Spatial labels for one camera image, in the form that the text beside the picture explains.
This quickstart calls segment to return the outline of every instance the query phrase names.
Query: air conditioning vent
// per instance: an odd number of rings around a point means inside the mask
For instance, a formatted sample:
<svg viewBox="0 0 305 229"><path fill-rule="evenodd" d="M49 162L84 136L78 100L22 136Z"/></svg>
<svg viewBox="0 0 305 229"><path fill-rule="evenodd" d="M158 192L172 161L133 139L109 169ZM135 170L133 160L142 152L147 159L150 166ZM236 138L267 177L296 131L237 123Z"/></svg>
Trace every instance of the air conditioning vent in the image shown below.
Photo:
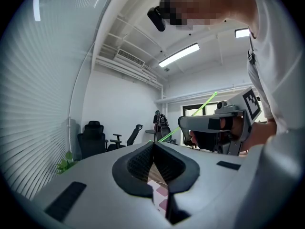
<svg viewBox="0 0 305 229"><path fill-rule="evenodd" d="M123 59L123 60L127 60L128 62L132 63L133 65L136 66L143 66L145 64L145 62L141 59L138 59L137 57L133 56L132 54L119 49L117 54L115 55L115 58L119 58L119 59Z"/></svg>

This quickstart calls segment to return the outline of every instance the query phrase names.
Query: white shirt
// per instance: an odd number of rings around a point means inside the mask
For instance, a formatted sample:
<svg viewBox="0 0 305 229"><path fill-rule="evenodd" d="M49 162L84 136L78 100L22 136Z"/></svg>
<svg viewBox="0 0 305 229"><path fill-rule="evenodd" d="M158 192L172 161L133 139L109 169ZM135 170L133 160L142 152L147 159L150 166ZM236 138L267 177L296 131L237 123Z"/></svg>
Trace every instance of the white shirt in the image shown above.
<svg viewBox="0 0 305 229"><path fill-rule="evenodd" d="M259 17L256 39L250 33L256 63L251 65L248 62L248 72L259 92L265 118L274 118L277 133L282 133L288 127L295 127L297 114L300 114L294 113L294 98L302 97L300 103L304 103L302 87L305 79L302 80L301 77L305 67L304 42L280 0L256 0L256 4ZM296 86L291 87L291 92L288 89L291 86L288 81L298 82ZM298 110L305 112L305 105Z"/></svg>

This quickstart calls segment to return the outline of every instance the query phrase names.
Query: small round table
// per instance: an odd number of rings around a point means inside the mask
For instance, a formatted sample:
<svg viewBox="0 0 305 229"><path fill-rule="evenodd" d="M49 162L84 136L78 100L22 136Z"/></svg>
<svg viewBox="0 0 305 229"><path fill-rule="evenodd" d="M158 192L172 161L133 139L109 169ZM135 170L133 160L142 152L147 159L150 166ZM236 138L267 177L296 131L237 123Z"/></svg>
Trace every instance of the small round table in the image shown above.
<svg viewBox="0 0 305 229"><path fill-rule="evenodd" d="M145 132L149 133L149 134L153 134L153 141L154 142L156 141L156 132L155 132L155 130L146 130Z"/></svg>

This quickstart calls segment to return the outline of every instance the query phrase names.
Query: person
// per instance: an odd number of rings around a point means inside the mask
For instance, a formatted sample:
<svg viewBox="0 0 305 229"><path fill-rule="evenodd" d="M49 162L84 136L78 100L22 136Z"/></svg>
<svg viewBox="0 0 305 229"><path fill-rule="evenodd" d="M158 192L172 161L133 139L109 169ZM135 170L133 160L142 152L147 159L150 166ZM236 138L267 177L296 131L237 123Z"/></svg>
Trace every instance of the person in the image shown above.
<svg viewBox="0 0 305 229"><path fill-rule="evenodd" d="M155 115L153 117L153 123L154 123L154 131L156 132L157 136L157 141L162 139L162 134L161 134L161 125L160 125L160 118L162 117L163 114L160 113L159 110L155 112Z"/></svg>
<svg viewBox="0 0 305 229"><path fill-rule="evenodd" d="M276 93L292 71L304 73L305 58L302 36L280 0L161 0L160 10L170 24L179 26L215 25L227 19L246 24L251 45L248 73L260 95L267 123L253 124L241 151L265 144L269 137L287 131L287 119L279 103L283 100ZM221 119L221 128L224 126L225 120ZM241 132L242 119L236 117L232 133L239 136ZM197 143L193 131L190 135L192 142Z"/></svg>

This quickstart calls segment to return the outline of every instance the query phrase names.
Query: white wall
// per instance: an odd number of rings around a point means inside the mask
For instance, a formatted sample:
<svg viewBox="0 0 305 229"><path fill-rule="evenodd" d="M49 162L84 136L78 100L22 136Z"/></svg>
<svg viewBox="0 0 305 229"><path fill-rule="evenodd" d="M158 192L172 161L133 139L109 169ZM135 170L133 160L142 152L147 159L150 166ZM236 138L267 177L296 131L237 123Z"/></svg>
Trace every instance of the white wall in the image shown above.
<svg viewBox="0 0 305 229"><path fill-rule="evenodd" d="M165 95L167 97L188 94L192 92L213 90L221 87L232 86L242 83L250 83L251 80L247 71L247 55L239 55L226 58L221 66L217 62L212 62L204 65L204 70L194 68L184 74L174 75L169 78L169 82L165 85ZM212 102L228 100L231 97L239 94L226 93L217 95ZM178 118L183 115L183 106L193 104L204 104L210 96L192 99L187 102L168 104L168 122L171 130L178 127ZM172 138L177 139L180 143L181 132L173 134Z"/></svg>
<svg viewBox="0 0 305 229"><path fill-rule="evenodd" d="M141 124L143 129L134 143L153 140L153 135L144 131L153 129L154 113L160 109L154 101L161 98L161 92L100 65L95 69L86 90L82 130L90 120L97 120L104 125L106 139L116 140L112 134L121 134L122 145L126 145L135 126Z"/></svg>

